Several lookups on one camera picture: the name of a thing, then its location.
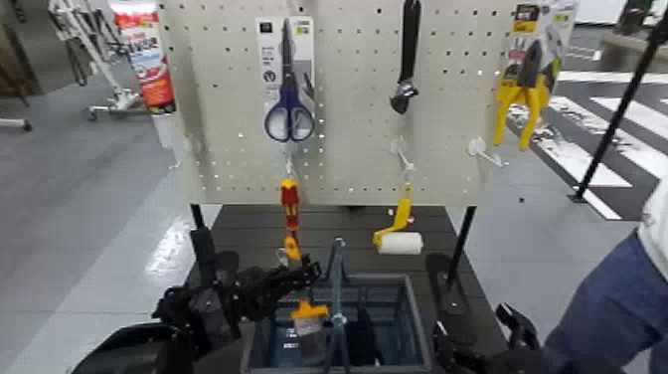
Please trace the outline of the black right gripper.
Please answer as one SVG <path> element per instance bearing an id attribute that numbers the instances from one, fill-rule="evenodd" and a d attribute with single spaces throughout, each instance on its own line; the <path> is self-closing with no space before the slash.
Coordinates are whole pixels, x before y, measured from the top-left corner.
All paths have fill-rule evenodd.
<path id="1" fill-rule="evenodd" d="M 508 303 L 500 303 L 495 309 L 499 322 L 510 331 L 508 347 L 538 347 L 537 329 L 522 312 Z M 435 361 L 446 373 L 470 373 L 469 351 L 456 343 L 444 324 L 437 320 L 432 330 Z M 529 348 L 508 349 L 491 356 L 481 356 L 471 369 L 476 374 L 540 374 L 548 368 L 540 350 Z"/>

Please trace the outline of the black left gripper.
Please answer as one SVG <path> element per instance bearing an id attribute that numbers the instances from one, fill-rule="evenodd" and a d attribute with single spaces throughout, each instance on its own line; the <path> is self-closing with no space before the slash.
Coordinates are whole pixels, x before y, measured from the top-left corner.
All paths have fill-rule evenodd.
<path id="1" fill-rule="evenodd" d="M 287 267 L 248 268 L 236 275 L 232 305 L 240 318 L 261 320 L 275 311 L 281 298 L 313 300 L 312 286 L 320 277 L 320 263 L 309 256 L 288 259 Z"/>

